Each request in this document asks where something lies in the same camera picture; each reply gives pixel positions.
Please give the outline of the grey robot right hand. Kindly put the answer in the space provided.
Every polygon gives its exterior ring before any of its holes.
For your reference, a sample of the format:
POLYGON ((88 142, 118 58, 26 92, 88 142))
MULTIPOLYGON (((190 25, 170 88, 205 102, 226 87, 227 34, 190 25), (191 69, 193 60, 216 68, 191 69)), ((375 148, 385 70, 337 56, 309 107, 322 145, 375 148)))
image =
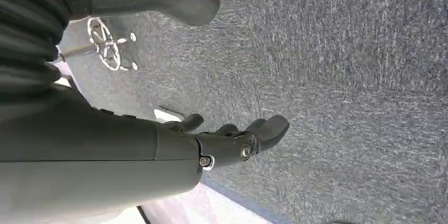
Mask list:
POLYGON ((1 223, 50 223, 187 192, 203 170, 274 147, 280 115, 247 129, 195 133, 193 114, 159 123, 91 106, 57 83, 53 65, 69 22, 158 11, 209 24, 219 0, 1 0, 1 223))

